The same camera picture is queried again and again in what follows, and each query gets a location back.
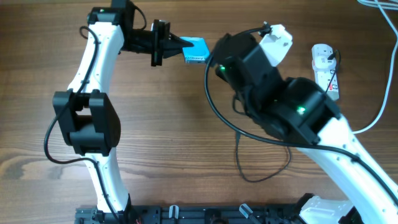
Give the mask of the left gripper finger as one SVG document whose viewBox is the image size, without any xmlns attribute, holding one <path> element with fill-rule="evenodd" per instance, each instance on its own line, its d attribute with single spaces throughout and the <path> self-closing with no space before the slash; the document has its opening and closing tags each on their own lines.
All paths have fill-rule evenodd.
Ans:
<svg viewBox="0 0 398 224">
<path fill-rule="evenodd" d="M 182 38 L 176 36 L 173 33 L 169 34 L 169 49 L 173 49 L 173 50 L 181 50 L 185 47 L 193 47 L 194 44 L 183 40 Z"/>
<path fill-rule="evenodd" d="M 182 53 L 182 49 L 165 49 L 163 58 L 170 58 Z"/>
</svg>

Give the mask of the turquoise Galaxy smartphone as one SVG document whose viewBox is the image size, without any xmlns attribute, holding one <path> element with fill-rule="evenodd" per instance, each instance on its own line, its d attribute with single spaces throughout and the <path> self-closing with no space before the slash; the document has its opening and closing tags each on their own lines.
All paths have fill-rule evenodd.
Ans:
<svg viewBox="0 0 398 224">
<path fill-rule="evenodd" d="M 204 38 L 181 37 L 181 39 L 193 44 L 193 47 L 184 47 L 182 49 L 185 63 L 206 63 L 207 58 L 210 56 L 210 51 Z"/>
</svg>

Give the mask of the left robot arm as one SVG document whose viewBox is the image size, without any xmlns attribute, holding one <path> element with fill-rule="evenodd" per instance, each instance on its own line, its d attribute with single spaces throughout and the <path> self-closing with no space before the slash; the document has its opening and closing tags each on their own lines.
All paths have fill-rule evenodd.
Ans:
<svg viewBox="0 0 398 224">
<path fill-rule="evenodd" d="M 140 11 L 132 1 L 125 0 L 113 0 L 109 7 L 94 7 L 87 25 L 79 28 L 88 32 L 79 69 L 67 90 L 53 96 L 55 117 L 44 137 L 44 153 L 56 164 L 84 162 L 97 195 L 93 213 L 77 217 L 77 223 L 135 223 L 139 219 L 119 171 L 116 147 L 121 122 L 108 96 L 118 55 L 122 51 L 149 54 L 151 66 L 156 67 L 163 59 L 193 47 L 171 33 L 165 20 L 154 20 L 150 30 L 134 28 L 135 13 Z M 65 144 L 77 154 L 76 159 L 60 161 L 50 155 L 49 137 L 56 124 Z"/>
</svg>

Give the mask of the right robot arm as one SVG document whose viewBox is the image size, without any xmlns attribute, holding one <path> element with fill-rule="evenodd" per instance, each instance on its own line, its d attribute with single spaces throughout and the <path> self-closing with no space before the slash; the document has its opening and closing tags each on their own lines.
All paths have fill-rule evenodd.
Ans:
<svg viewBox="0 0 398 224">
<path fill-rule="evenodd" d="M 353 134 L 336 103 L 307 78 L 282 78 L 277 66 L 291 36 L 226 34 L 208 61 L 236 93 L 266 143 L 294 147 L 317 163 L 364 223 L 397 222 L 397 184 Z"/>
</svg>

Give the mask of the white USB charger plug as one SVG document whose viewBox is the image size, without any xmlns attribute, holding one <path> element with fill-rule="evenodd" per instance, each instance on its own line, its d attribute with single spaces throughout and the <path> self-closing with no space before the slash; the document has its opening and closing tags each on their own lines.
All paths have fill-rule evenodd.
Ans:
<svg viewBox="0 0 398 224">
<path fill-rule="evenodd" d="M 312 67 L 316 72 L 334 70 L 336 67 L 336 59 L 332 55 L 315 56 L 312 60 Z"/>
</svg>

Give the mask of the white power strip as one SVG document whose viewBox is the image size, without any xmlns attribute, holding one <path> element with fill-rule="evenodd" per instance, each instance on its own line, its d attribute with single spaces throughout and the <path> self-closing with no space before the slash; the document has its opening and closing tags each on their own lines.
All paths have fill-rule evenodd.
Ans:
<svg viewBox="0 0 398 224">
<path fill-rule="evenodd" d="M 333 49 L 327 44 L 315 44 L 312 47 L 312 60 L 315 56 L 319 55 L 332 55 L 336 59 L 336 54 Z M 324 72 L 316 72 L 315 82 L 327 93 L 327 95 L 336 101 L 340 98 L 337 77 L 335 75 L 335 70 L 329 70 Z"/>
</svg>

